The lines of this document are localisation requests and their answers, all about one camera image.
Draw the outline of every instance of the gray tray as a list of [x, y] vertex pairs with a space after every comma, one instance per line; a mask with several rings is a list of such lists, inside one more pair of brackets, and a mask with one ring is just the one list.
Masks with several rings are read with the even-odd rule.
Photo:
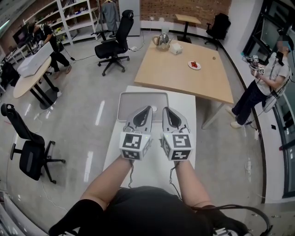
[[137, 109], [151, 106], [153, 108], [153, 122], [162, 122], [162, 112], [169, 106], [168, 94], [157, 92], [124, 92], [120, 95], [117, 120], [125, 123], [128, 116]]

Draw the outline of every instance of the white shirt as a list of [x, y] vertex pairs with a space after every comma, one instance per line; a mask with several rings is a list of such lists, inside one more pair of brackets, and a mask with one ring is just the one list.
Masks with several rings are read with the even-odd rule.
[[[289, 77], [291, 78], [292, 76], [292, 71], [291, 68], [289, 66], [288, 63], [288, 58], [287, 57], [283, 57], [282, 62], [284, 63], [284, 66], [281, 66], [278, 62], [278, 59], [276, 59], [277, 53], [273, 53], [271, 55], [271, 57], [268, 60], [268, 64], [264, 69], [264, 77], [265, 78], [269, 78], [273, 81], [276, 80], [277, 76], [283, 76], [285, 77], [283, 83], [281, 84], [281, 86], [279, 86], [276, 89], [276, 92], [278, 94], [278, 96], [281, 96], [283, 94], [283, 92], [285, 91], [287, 85], [285, 85], [285, 83], [289, 83]], [[260, 91], [264, 94], [264, 95], [270, 95], [271, 94], [271, 90], [270, 90], [270, 86], [267, 85], [263, 80], [261, 79], [255, 79], [256, 83], [257, 83], [257, 87], [260, 89]]]

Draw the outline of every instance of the food on plate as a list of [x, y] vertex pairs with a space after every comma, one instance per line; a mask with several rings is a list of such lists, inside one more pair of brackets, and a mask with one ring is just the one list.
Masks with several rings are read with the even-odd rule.
[[195, 61], [192, 61], [191, 64], [192, 64], [192, 67], [198, 68], [198, 65]]

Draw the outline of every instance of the black office chair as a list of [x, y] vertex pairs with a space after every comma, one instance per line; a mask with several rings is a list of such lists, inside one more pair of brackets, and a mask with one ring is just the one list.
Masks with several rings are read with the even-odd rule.
[[23, 139], [28, 139], [24, 143], [23, 149], [16, 149], [16, 144], [12, 145], [10, 152], [10, 159], [12, 160], [13, 154], [21, 154], [19, 160], [19, 168], [27, 176], [31, 177], [34, 180], [39, 180], [41, 176], [41, 168], [44, 166], [45, 171], [48, 175], [50, 182], [56, 184], [55, 180], [52, 180], [47, 163], [48, 162], [62, 162], [65, 163], [64, 159], [51, 159], [51, 156], [48, 156], [48, 151], [50, 145], [54, 145], [54, 141], [49, 141], [46, 149], [44, 139], [37, 134], [29, 131], [28, 127], [24, 123], [23, 119], [19, 113], [14, 109], [12, 104], [3, 104], [1, 106], [1, 114], [7, 116], [11, 124], [15, 128], [19, 137]]
[[130, 58], [129, 56], [125, 57], [118, 57], [118, 54], [122, 54], [128, 51], [128, 44], [127, 44], [127, 36], [133, 26], [133, 11], [132, 10], [125, 10], [122, 13], [122, 18], [121, 22], [119, 25], [119, 29], [117, 30], [116, 33], [116, 38], [108, 39], [106, 40], [105, 37], [105, 32], [108, 32], [108, 30], [102, 30], [95, 32], [94, 34], [99, 35], [101, 34], [102, 38], [104, 41], [101, 42], [100, 45], [97, 45], [95, 47], [95, 53], [98, 58], [103, 59], [103, 58], [109, 58], [103, 61], [100, 61], [98, 63], [98, 66], [101, 66], [102, 62], [109, 62], [107, 64], [106, 68], [102, 72], [102, 76], [106, 75], [106, 70], [110, 67], [111, 64], [116, 63], [118, 66], [122, 67], [122, 72], [125, 72], [124, 66], [122, 66], [119, 61], [121, 59], [127, 58], [129, 61]]
[[231, 23], [227, 15], [220, 13], [215, 16], [214, 25], [210, 29], [211, 24], [207, 23], [208, 28], [206, 31], [207, 34], [213, 37], [213, 39], [206, 41], [205, 44], [212, 43], [216, 46], [216, 50], [218, 50], [218, 44], [220, 44], [218, 39], [225, 39], [227, 29], [229, 28], [230, 24]]

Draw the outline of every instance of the round table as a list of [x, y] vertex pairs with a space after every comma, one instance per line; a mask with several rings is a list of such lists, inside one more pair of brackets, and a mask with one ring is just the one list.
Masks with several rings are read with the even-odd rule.
[[[13, 90], [13, 97], [19, 98], [23, 96], [26, 92], [30, 91], [40, 101], [41, 109], [46, 110], [47, 108], [49, 108], [57, 100], [57, 93], [59, 92], [59, 89], [51, 83], [51, 81], [45, 74], [48, 67], [50, 66], [50, 63], [51, 57], [48, 57], [34, 75], [28, 77], [21, 76]], [[41, 77], [44, 77], [45, 81], [50, 86], [50, 89], [46, 92], [43, 92], [37, 84]], [[36, 93], [33, 87], [41, 95], [41, 97]]]

